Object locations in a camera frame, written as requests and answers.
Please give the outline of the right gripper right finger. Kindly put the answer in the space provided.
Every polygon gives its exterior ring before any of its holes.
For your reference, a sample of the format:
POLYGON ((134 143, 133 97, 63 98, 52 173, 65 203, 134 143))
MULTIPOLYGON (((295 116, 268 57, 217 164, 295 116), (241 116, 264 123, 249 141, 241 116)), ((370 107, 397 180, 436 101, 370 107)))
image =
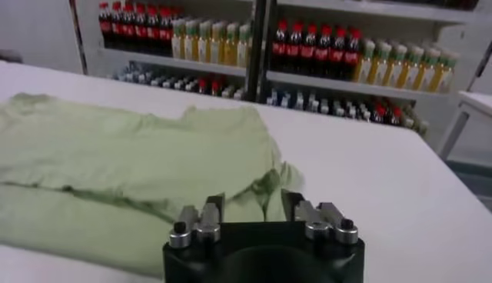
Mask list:
POLYGON ((281 190, 281 200, 288 221, 302 221, 304 233, 311 241, 334 239, 341 245, 358 243, 358 227, 332 202, 314 207, 301 193, 281 190))

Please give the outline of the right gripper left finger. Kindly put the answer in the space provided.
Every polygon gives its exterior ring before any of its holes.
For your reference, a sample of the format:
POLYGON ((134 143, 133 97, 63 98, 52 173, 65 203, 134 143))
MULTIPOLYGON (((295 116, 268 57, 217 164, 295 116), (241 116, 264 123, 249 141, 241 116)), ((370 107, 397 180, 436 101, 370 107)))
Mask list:
POLYGON ((207 197, 201 212, 193 205, 184 206, 170 231, 168 245, 184 249, 195 241, 212 244, 220 241, 223 216, 224 194, 207 197))

